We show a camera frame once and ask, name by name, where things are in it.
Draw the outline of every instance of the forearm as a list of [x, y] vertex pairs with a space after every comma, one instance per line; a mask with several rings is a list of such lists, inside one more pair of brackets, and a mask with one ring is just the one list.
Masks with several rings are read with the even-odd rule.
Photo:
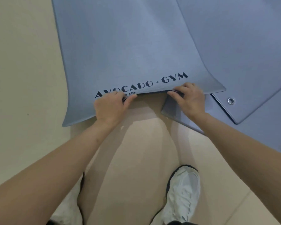
[[195, 123], [234, 172], [281, 222], [281, 153], [209, 114], [199, 115]]
[[111, 130], [111, 126], [96, 121], [82, 134], [3, 183], [0, 224], [45, 224]]

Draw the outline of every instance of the left hand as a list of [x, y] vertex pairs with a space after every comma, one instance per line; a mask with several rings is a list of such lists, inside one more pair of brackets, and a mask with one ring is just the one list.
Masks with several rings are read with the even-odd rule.
[[105, 94], [100, 99], [94, 102], [96, 110], [97, 120], [101, 121], [110, 127], [116, 127], [124, 118], [128, 107], [131, 102], [137, 97], [137, 94], [133, 94], [125, 100], [122, 99], [125, 94], [121, 91], [113, 91]]

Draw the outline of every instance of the white sneaker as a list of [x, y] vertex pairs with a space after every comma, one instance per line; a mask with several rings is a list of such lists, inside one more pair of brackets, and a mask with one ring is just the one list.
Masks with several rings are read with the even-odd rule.
[[83, 218], [77, 205], [77, 197], [82, 188], [84, 174], [79, 178], [68, 195], [60, 203], [47, 224], [83, 225]]
[[172, 221], [190, 222], [200, 196], [200, 177], [190, 165], [178, 167], [171, 175], [166, 197], [167, 203], [152, 219], [150, 225], [163, 225]]

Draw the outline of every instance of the right hand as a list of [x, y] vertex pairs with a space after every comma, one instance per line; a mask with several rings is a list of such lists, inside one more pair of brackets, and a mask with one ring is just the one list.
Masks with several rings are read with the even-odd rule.
[[184, 97], [182, 98], [174, 91], [168, 91], [168, 95], [176, 100], [183, 113], [190, 120], [194, 121], [196, 117], [206, 114], [205, 96], [198, 86], [192, 83], [185, 83], [181, 86], [175, 87], [174, 90], [182, 92]]

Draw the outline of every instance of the hand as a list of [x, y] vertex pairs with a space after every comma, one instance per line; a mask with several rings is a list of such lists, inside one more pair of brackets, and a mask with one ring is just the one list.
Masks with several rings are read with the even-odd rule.
[[168, 91], [168, 94], [176, 100], [181, 107], [183, 113], [192, 121], [197, 116], [205, 113], [205, 96], [203, 91], [192, 83], [185, 83], [182, 86], [175, 87], [174, 90], [180, 91], [184, 94], [182, 98], [174, 91]]
[[114, 128], [122, 121], [136, 94], [129, 96], [123, 103], [125, 94], [121, 91], [113, 91], [105, 94], [94, 102], [97, 120]]

